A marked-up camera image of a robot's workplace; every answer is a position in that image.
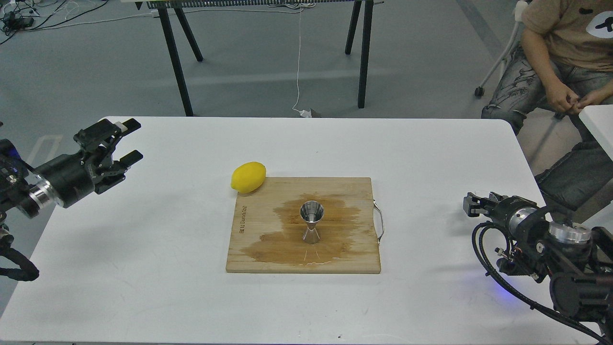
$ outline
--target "jeans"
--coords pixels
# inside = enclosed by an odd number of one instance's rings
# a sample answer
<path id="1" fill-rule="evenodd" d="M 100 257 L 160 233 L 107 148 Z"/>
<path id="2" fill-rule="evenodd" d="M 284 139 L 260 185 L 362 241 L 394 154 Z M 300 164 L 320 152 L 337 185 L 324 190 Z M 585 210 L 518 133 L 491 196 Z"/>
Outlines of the jeans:
<path id="1" fill-rule="evenodd" d="M 613 79 L 613 73 L 591 71 L 551 61 L 554 72 L 579 97 L 601 88 Z M 518 47 L 512 54 L 490 104 L 483 108 L 481 118 L 499 118 L 511 124 L 517 135 L 526 115 L 546 102 L 541 80 L 532 69 L 524 51 Z M 613 104 L 613 97 L 602 104 Z M 613 161 L 600 147 L 578 115 L 568 115 L 579 131 L 581 142 L 535 179 L 541 193 L 576 211 L 613 178 Z"/>

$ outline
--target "black table leg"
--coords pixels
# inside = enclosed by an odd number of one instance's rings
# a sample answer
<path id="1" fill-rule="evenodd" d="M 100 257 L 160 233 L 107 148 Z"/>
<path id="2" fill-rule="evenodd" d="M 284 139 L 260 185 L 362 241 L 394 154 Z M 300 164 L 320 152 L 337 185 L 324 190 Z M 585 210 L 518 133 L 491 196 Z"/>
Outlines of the black table leg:
<path id="1" fill-rule="evenodd" d="M 362 1 L 353 2 L 353 12 L 351 13 L 351 22 L 349 23 L 349 34 L 347 35 L 347 44 L 345 45 L 345 54 L 351 54 L 353 47 L 353 37 L 356 35 L 357 19 L 360 16 L 360 8 Z"/>
<path id="2" fill-rule="evenodd" d="M 185 84 L 185 77 L 183 76 L 183 70 L 181 68 L 181 61 L 179 60 L 179 53 L 177 52 L 177 45 L 175 43 L 175 38 L 172 34 L 170 20 L 168 19 L 168 10 L 166 8 L 159 8 L 158 13 L 160 22 L 162 23 L 162 29 L 164 30 L 166 45 L 168 45 L 170 62 L 172 62 L 172 68 L 175 70 L 175 77 L 177 78 L 179 93 L 181 94 L 183 108 L 185 109 L 185 116 L 194 116 L 194 113 L 191 108 L 191 103 L 189 101 L 188 88 Z"/>
<path id="3" fill-rule="evenodd" d="M 192 51 L 196 56 L 196 60 L 198 62 L 202 62 L 202 54 L 200 53 L 200 48 L 198 48 L 198 43 L 196 43 L 196 39 L 194 38 L 194 34 L 191 32 L 191 28 L 189 27 L 188 19 L 185 18 L 185 13 L 182 8 L 176 8 L 175 13 L 177 14 L 177 18 L 179 19 L 179 23 L 181 23 L 181 27 L 183 28 L 183 32 L 185 36 L 188 38 L 189 45 L 192 47 Z"/>
<path id="4" fill-rule="evenodd" d="M 370 28 L 373 23 L 373 0 L 367 0 L 364 7 L 364 33 L 362 34 L 362 60 L 360 62 L 360 84 L 357 93 L 357 107 L 364 108 L 366 99 L 366 76 L 368 75 L 368 53 L 370 51 Z"/>

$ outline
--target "stainless steel jigger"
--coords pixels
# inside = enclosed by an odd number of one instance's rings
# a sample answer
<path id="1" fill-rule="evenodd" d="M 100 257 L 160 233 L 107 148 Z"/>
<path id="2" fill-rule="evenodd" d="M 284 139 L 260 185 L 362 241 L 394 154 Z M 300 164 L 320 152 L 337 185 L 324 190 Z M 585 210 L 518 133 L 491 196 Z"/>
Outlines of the stainless steel jigger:
<path id="1" fill-rule="evenodd" d="M 307 201 L 300 207 L 300 216 L 306 222 L 306 230 L 302 239 L 308 244 L 319 242 L 319 234 L 315 225 L 324 217 L 324 207 L 317 201 Z"/>

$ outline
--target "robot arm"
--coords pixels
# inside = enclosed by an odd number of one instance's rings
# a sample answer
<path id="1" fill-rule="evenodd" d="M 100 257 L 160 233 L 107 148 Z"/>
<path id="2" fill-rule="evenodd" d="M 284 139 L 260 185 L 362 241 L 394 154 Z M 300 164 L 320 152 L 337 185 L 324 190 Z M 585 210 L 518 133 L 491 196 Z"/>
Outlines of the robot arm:
<path id="1" fill-rule="evenodd" d="M 135 150 L 114 161 L 113 152 L 121 138 L 139 128 L 133 118 L 123 123 L 101 120 L 75 134 L 74 141 L 80 146 L 77 153 L 60 155 L 37 168 L 25 163 L 10 141 L 0 140 L 0 255 L 20 267 L 0 268 L 0 275 L 23 281 L 38 277 L 38 269 L 10 248 L 13 236 L 4 223 L 6 212 L 16 207 L 33 218 L 51 203 L 67 208 L 91 192 L 101 194 L 119 184 L 143 155 Z M 29 173 L 36 176 L 35 184 L 26 181 Z"/>
<path id="2" fill-rule="evenodd" d="M 469 217 L 484 215 L 491 221 L 479 224 L 473 232 L 473 247 L 479 261 L 497 283 L 531 309 L 588 333 L 604 344 L 613 335 L 613 236 L 604 228 L 588 230 L 566 218 L 562 223 L 545 219 L 547 213 L 562 211 L 537 207 L 519 196 L 491 193 L 481 198 L 464 197 L 463 209 Z M 483 234 L 495 228 L 507 240 L 507 248 L 496 248 L 501 273 L 531 276 L 537 283 L 550 277 L 549 292 L 554 310 L 529 300 L 511 287 L 489 263 L 483 248 Z M 606 339 L 579 322 L 597 322 Z"/>

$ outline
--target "table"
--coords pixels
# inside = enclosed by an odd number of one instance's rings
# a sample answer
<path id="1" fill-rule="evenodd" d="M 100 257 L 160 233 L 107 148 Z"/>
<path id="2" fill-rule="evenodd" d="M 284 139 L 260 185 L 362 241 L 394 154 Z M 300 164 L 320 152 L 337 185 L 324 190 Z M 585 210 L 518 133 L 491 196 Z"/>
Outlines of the table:
<path id="1" fill-rule="evenodd" d="M 581 111 L 579 118 L 613 159 L 613 105 L 587 106 Z M 584 224 L 613 231 L 613 203 L 591 216 Z"/>
<path id="2" fill-rule="evenodd" d="M 3 341 L 593 344 L 502 291 L 474 256 L 484 219 L 462 211 L 467 192 L 544 205 L 502 120 L 137 120 L 115 156 L 144 159 L 104 194 L 56 207 L 31 257 L 40 278 L 18 283 Z M 225 272 L 230 175 L 247 161 L 268 176 L 371 177 L 381 273 Z M 509 281 L 551 306 L 547 282 Z"/>
<path id="3" fill-rule="evenodd" d="M 183 12 L 184 7 L 218 7 L 218 6 L 246 6 L 246 5 L 264 5 L 264 4 L 295 4 L 300 2 L 343 2 L 352 1 L 353 11 L 351 12 L 351 21 L 349 23 L 349 33 L 347 35 L 347 42 L 345 44 L 345 54 L 351 54 L 353 47 L 353 39 L 356 34 L 357 20 L 360 14 L 360 8 L 362 7 L 362 1 L 366 3 L 364 6 L 364 29 L 362 31 L 362 56 L 360 58 L 360 77 L 358 83 L 357 94 L 357 107 L 362 109 L 366 102 L 366 79 L 368 76 L 368 56 L 370 54 L 370 33 L 372 27 L 373 7 L 374 0 L 228 0 L 228 1 L 209 1 L 209 0 L 152 0 L 147 1 L 147 6 L 150 9 L 157 9 L 159 19 L 162 24 L 162 30 L 164 31 L 164 37 L 166 39 L 166 46 L 168 47 L 168 53 L 170 55 L 170 62 L 175 73 L 177 80 L 177 86 L 179 87 L 179 94 L 181 95 L 181 101 L 183 102 L 183 109 L 185 110 L 185 116 L 194 116 L 192 110 L 191 101 L 189 100 L 189 93 L 187 85 L 185 83 L 185 77 L 183 76 L 183 68 L 181 67 L 181 60 L 177 51 L 177 45 L 175 43 L 175 36 L 172 33 L 172 27 L 170 25 L 170 19 L 168 17 L 168 8 L 174 9 L 179 23 L 183 28 L 183 32 L 189 42 L 189 46 L 194 52 L 196 61 L 202 62 L 204 58 L 196 42 L 196 38 L 191 31 L 188 20 Z M 140 9 L 143 1 L 139 0 L 121 0 L 121 2 L 134 2 L 137 8 Z"/>

